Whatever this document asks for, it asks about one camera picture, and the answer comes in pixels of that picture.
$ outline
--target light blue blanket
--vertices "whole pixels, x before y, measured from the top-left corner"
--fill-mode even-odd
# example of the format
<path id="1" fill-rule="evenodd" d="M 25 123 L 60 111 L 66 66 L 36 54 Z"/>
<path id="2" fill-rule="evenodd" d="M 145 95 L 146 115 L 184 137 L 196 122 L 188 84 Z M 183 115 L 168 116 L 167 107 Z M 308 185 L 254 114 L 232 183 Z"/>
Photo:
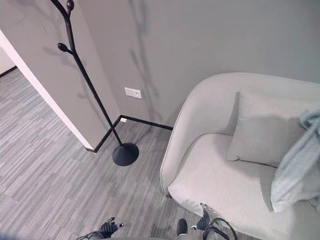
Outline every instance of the light blue blanket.
<path id="1" fill-rule="evenodd" d="M 275 213 L 308 200 L 320 210 L 320 110 L 300 117 L 305 134 L 282 159 L 271 186 Z"/>

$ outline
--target floor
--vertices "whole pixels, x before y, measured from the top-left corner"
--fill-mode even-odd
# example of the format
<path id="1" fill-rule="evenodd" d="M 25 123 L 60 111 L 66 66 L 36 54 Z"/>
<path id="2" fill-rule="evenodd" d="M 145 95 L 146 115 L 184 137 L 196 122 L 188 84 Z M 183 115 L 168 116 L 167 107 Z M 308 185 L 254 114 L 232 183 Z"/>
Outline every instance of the floor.
<path id="1" fill-rule="evenodd" d="M 130 225 L 113 237 L 172 240 L 176 224 L 199 217 L 160 187 L 159 169 L 171 131 L 128 120 L 116 127 L 136 143 L 138 160 L 112 161 L 109 136 L 97 154 L 85 150 L 18 69 L 0 79 L 0 237 L 73 240 L 109 217 Z M 201 239 L 200 231 L 189 231 Z M 255 238 L 239 233 L 240 240 Z"/>

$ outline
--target white armchair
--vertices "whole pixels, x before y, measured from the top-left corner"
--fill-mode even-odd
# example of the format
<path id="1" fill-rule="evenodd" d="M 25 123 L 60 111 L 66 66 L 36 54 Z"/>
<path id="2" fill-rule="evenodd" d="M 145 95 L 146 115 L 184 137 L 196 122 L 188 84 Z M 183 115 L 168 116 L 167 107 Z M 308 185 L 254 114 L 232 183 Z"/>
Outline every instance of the white armchair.
<path id="1" fill-rule="evenodd" d="M 235 229 L 256 238 L 292 240 L 309 234 L 311 238 L 304 239 L 320 239 L 320 215 L 311 207 L 301 203 L 287 213 L 275 214 L 266 206 L 261 178 L 268 176 L 270 184 L 274 169 L 225 161 L 237 124 L 241 89 L 283 99 L 320 101 L 320 84 L 283 77 L 225 73 L 202 81 L 189 94 L 174 125 L 160 169 L 162 190 L 198 215 L 202 214 L 200 201 L 210 205 Z M 225 180 L 221 187 L 223 182 L 216 178 L 225 175 L 229 182 Z M 308 218 L 298 228 L 293 219 L 297 214 Z"/>

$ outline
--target baseboard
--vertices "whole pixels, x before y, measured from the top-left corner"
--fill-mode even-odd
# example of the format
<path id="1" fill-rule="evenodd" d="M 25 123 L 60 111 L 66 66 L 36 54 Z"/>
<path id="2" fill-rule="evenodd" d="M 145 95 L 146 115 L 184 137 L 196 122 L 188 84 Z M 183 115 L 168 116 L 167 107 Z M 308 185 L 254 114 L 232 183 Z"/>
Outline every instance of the baseboard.
<path id="1" fill-rule="evenodd" d="M 118 123 L 120 122 L 121 119 L 121 115 L 115 120 L 115 122 L 113 123 L 113 127 L 115 128 Z M 86 148 L 85 149 L 89 152 L 92 153 L 97 153 L 99 151 L 99 149 L 101 148 L 102 144 L 104 144 L 104 142 L 107 140 L 107 138 L 109 137 L 109 135 L 112 133 L 111 128 L 106 132 L 106 134 L 104 135 L 104 137 L 102 138 L 102 140 L 99 142 L 99 144 L 95 147 L 95 149 L 90 149 L 90 148 Z"/>
<path id="2" fill-rule="evenodd" d="M 7 71 L 0 74 L 0 78 L 2 78 L 4 75 L 7 75 L 8 73 L 12 72 L 13 70 L 17 69 L 17 66 L 13 66 L 12 68 L 8 69 Z"/>
<path id="3" fill-rule="evenodd" d="M 174 129 L 172 126 L 162 125 L 162 124 L 159 124 L 159 123 L 155 123 L 155 122 L 152 122 L 152 121 L 146 121 L 146 120 L 142 120 L 142 119 L 131 117 L 131 116 L 121 115 L 120 117 L 124 118 L 124 119 L 129 119 L 129 120 L 132 120 L 132 121 L 135 121 L 135 122 L 138 122 L 138 123 L 148 124 L 148 125 L 151 125 L 151 126 L 162 128 L 162 129 L 167 129 L 167 130 L 171 130 L 171 131 Z"/>
<path id="4" fill-rule="evenodd" d="M 128 119 L 128 120 L 132 120 L 132 121 L 135 121 L 135 122 L 138 122 L 138 123 L 142 123 L 142 124 L 148 124 L 148 125 L 151 125 L 151 126 L 155 126 L 155 127 L 158 127 L 158 128 L 162 128 L 162 129 L 167 129 L 167 130 L 173 130 L 174 128 L 172 126 L 166 126 L 166 125 L 162 125 L 162 124 L 159 124 L 159 123 L 155 123 L 155 122 L 152 122 L 152 121 L 146 121 L 146 120 L 142 120 L 142 119 L 139 119 L 139 118 L 135 118 L 135 117 L 131 117 L 131 116 L 125 116 L 125 115 L 120 115 L 114 122 L 113 124 L 113 127 L 115 128 L 118 123 L 120 122 L 121 118 L 124 118 L 124 119 Z M 112 133 L 112 130 L 111 128 L 106 132 L 106 134 L 104 135 L 104 137 L 102 138 L 102 140 L 100 141 L 100 143 L 95 147 L 95 149 L 90 149 L 90 148 L 86 148 L 85 149 L 89 152 L 92 152 L 92 153 L 97 153 L 98 150 L 101 148 L 102 144 L 104 144 L 104 142 L 107 140 L 107 138 L 109 137 L 109 135 Z"/>

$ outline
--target black coat rack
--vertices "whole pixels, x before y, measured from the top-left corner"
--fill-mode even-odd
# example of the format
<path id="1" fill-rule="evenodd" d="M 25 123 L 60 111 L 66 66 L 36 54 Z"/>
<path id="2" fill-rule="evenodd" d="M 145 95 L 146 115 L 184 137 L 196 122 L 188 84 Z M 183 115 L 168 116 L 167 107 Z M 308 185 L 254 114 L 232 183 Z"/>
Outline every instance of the black coat rack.
<path id="1" fill-rule="evenodd" d="M 119 146 L 114 149 L 113 153 L 112 153 L 112 159 L 114 161 L 115 164 L 119 165 L 119 166 L 128 166 L 132 163 L 134 163 L 138 156 L 139 156 L 139 149 L 137 147 L 137 145 L 135 145 L 134 143 L 122 143 L 108 114 L 106 109 L 104 108 L 92 82 L 90 81 L 90 78 L 85 70 L 85 67 L 83 66 L 77 51 L 76 51 L 76 46 L 75 46 L 75 41 L 74 41 L 74 36 L 72 33 L 72 27 L 71 27 L 71 21 L 70 21 L 70 16 L 71 16 L 71 11 L 74 9 L 75 4 L 73 0 L 67 0 L 66 2 L 66 7 L 67 7 L 67 11 L 65 10 L 65 8 L 61 5 L 61 3 L 58 0 L 50 0 L 55 6 L 56 8 L 60 11 L 60 13 L 63 16 L 63 19 L 65 21 L 65 28 L 66 28 L 66 33 L 68 36 L 68 40 L 69 40 L 69 45 L 70 45 L 70 49 L 63 43 L 59 42 L 57 44 L 57 47 L 62 51 L 62 52 L 67 52 L 69 54 L 71 54 L 76 62 L 76 64 L 78 65 L 86 83 L 88 84 L 96 102 L 98 103 L 101 111 L 103 112 L 103 115 L 105 116 L 107 122 L 110 125 L 110 128 L 112 130 L 112 132 L 115 135 L 116 140 L 119 143 Z"/>

